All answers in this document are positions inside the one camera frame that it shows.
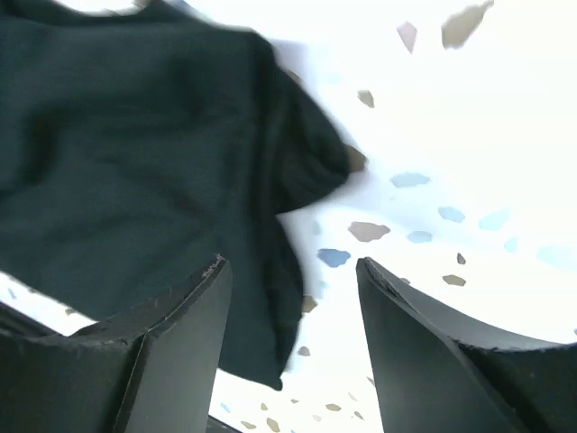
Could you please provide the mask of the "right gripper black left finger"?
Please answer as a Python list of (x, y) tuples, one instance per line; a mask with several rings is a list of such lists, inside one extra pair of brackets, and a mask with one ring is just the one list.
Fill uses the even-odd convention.
[(205, 431), (231, 289), (216, 257), (71, 336), (3, 305), (2, 431)]

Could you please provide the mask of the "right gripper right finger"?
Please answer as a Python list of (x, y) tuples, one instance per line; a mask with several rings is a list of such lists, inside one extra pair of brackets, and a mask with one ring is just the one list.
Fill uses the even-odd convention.
[(483, 323), (369, 257), (356, 275), (385, 432), (575, 431), (575, 344)]

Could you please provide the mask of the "black t-shirt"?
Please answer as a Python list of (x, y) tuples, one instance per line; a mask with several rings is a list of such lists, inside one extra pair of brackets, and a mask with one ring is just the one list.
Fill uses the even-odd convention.
[(214, 255), (220, 368), (280, 390), (304, 282), (279, 215), (348, 178), (335, 128), (248, 30), (162, 2), (1, 4), (1, 268), (102, 320)]

